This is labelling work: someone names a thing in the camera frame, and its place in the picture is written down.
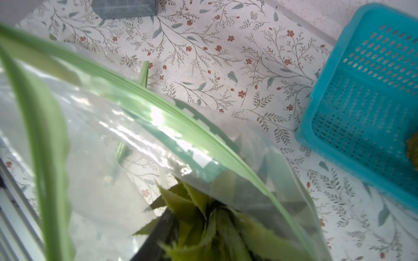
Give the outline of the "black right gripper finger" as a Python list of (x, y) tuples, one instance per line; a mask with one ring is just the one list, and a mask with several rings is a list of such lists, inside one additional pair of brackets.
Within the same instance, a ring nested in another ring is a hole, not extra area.
[(155, 228), (131, 261), (169, 261), (161, 244), (170, 245), (178, 239), (178, 220), (170, 210), (165, 210)]

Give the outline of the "yellow orange pineapple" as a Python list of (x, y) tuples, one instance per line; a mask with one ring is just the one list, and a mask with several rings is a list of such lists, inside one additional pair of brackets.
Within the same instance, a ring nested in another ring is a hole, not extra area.
[[(192, 186), (179, 182), (159, 188), (151, 209), (165, 207), (178, 220), (178, 239), (161, 244), (170, 261), (311, 261), (305, 251), (277, 236), (248, 215)], [(137, 231), (148, 236), (160, 217)]]

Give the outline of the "clear zip-top bag green seal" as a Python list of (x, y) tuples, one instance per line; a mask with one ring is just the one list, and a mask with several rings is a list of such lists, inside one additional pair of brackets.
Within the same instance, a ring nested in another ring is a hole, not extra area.
[(149, 66), (150, 62), (145, 61), (142, 65), (142, 68), (140, 70), (140, 75), (138, 78), (138, 84), (141, 87), (147, 88), (148, 87), (148, 73), (149, 73)]

